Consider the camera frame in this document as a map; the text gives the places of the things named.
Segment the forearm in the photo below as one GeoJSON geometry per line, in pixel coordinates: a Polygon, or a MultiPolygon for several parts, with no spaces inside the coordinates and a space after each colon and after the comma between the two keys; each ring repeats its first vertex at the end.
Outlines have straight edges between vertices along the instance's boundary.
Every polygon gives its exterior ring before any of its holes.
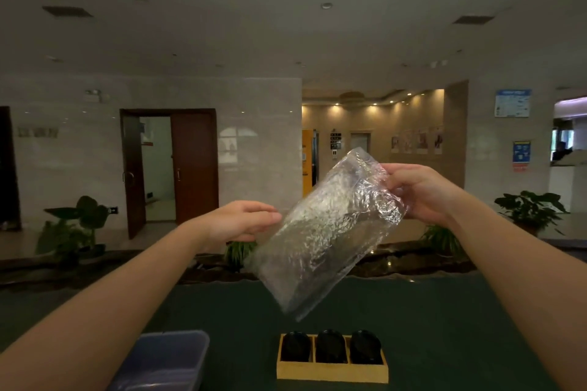
{"type": "Polygon", "coordinates": [[[104,390],[204,238],[180,226],[55,310],[0,356],[0,389],[104,390]]]}
{"type": "Polygon", "coordinates": [[[587,265],[464,194],[451,230],[559,385],[587,386],[587,265]]]}

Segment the ceiling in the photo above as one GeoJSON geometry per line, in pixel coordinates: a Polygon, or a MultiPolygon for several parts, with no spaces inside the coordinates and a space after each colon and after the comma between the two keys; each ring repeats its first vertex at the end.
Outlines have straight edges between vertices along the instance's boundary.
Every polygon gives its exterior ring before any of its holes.
{"type": "Polygon", "coordinates": [[[381,97],[529,62],[560,85],[587,85],[587,0],[0,0],[0,7],[2,73],[301,77],[305,96],[381,97]],[[320,9],[322,2],[334,7],[320,9]],[[42,5],[82,7],[94,17],[54,18],[42,5]],[[496,17],[452,24],[464,14],[496,17]],[[440,60],[448,65],[430,68],[440,60]]]}

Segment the hand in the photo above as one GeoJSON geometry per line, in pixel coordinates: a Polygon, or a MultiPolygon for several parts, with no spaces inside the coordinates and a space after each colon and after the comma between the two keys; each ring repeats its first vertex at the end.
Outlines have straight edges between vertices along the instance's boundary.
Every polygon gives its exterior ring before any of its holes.
{"type": "Polygon", "coordinates": [[[186,224],[191,225],[193,221],[198,227],[203,226],[208,250],[213,250],[227,241],[254,241],[256,233],[280,220],[281,214],[273,206],[257,201],[234,201],[186,224]]]}
{"type": "Polygon", "coordinates": [[[450,211],[454,202],[466,195],[465,191],[452,184],[440,173],[427,166],[416,164],[381,164],[389,173],[387,187],[394,190],[407,186],[406,200],[412,202],[408,217],[417,218],[427,224],[450,227],[450,211]]]}

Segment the dark green table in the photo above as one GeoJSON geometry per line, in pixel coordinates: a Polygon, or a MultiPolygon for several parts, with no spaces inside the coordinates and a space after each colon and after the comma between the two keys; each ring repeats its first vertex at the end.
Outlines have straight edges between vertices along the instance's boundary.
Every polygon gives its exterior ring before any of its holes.
{"type": "MultiPolygon", "coordinates": [[[[0,348],[71,294],[1,293],[0,348]]],[[[300,323],[260,282],[177,286],[146,331],[180,329],[210,335],[202,390],[556,390],[479,274],[345,278],[300,323]],[[378,334],[389,385],[277,381],[279,334],[326,328],[378,334]]]]}

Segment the poster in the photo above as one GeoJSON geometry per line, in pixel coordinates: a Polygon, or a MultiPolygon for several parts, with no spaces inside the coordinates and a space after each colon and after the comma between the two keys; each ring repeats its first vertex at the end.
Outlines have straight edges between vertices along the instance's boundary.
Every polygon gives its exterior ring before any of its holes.
{"type": "Polygon", "coordinates": [[[530,141],[514,141],[512,150],[512,168],[514,172],[525,172],[530,164],[530,141]]]}
{"type": "Polygon", "coordinates": [[[428,154],[428,129],[420,129],[416,135],[415,152],[419,155],[428,154]]]}
{"type": "Polygon", "coordinates": [[[532,90],[499,90],[495,95],[496,118],[529,118],[532,90]]]}
{"type": "Polygon", "coordinates": [[[400,133],[401,136],[401,152],[402,153],[413,153],[414,148],[414,132],[412,130],[406,130],[400,133]]]}
{"type": "Polygon", "coordinates": [[[439,125],[438,127],[432,127],[431,139],[434,145],[434,154],[442,155],[442,147],[444,141],[444,127],[439,125]]]}
{"type": "Polygon", "coordinates": [[[400,152],[400,135],[392,135],[392,153],[400,152]]]}

